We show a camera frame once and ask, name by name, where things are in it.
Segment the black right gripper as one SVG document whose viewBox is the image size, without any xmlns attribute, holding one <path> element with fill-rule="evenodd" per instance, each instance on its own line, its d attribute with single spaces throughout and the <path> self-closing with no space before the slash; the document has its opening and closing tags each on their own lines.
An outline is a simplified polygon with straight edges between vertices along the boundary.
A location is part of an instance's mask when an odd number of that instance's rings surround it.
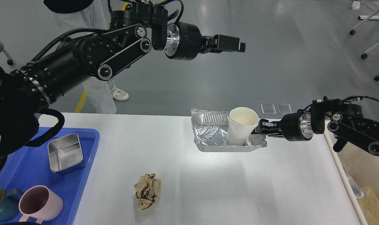
<svg viewBox="0 0 379 225">
<path fill-rule="evenodd" d="M 285 138 L 288 141 L 309 141 L 314 132 L 311 128 L 311 115 L 298 112 L 285 115 L 281 119 L 281 127 L 279 121 L 260 119 L 251 134 Z"/>
</svg>

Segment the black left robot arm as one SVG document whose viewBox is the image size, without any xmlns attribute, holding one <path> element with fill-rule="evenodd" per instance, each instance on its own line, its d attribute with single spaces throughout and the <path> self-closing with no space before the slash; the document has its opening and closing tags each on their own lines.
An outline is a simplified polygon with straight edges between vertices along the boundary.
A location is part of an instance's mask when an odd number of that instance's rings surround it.
<svg viewBox="0 0 379 225">
<path fill-rule="evenodd" d="M 74 29 L 48 43 L 30 62 L 5 73 L 0 67 L 0 172 L 8 155 L 39 147 L 54 137 L 65 118 L 49 105 L 90 77 L 108 81 L 151 49 L 169 59 L 192 60 L 199 53 L 244 52 L 237 37 L 203 36 L 181 22 L 184 5 L 169 15 L 165 0 L 128 0 L 125 10 L 108 10 L 108 30 Z"/>
</svg>

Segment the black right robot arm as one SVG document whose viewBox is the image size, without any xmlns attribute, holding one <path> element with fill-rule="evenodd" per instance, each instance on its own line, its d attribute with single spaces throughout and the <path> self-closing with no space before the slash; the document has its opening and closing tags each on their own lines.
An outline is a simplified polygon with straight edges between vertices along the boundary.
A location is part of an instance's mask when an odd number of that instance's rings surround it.
<svg viewBox="0 0 379 225">
<path fill-rule="evenodd" d="M 323 134 L 325 129 L 337 139 L 333 146 L 341 152 L 347 143 L 379 157 L 379 121 L 365 118 L 357 100 L 376 98 L 350 96 L 345 99 L 314 100 L 296 113 L 284 115 L 281 120 L 270 122 L 260 119 L 252 134 L 285 138 L 288 141 L 309 141 L 314 134 Z"/>
</svg>

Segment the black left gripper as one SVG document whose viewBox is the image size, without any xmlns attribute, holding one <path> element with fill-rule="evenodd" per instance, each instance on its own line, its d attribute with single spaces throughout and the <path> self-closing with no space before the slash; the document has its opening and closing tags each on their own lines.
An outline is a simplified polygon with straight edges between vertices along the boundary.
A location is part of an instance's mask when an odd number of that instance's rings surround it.
<svg viewBox="0 0 379 225">
<path fill-rule="evenodd" d="M 221 34 L 203 37 L 196 25 L 184 22 L 168 24 L 167 32 L 164 53 L 169 59 L 192 60 L 198 54 L 245 52 L 246 49 L 238 37 Z"/>
</svg>

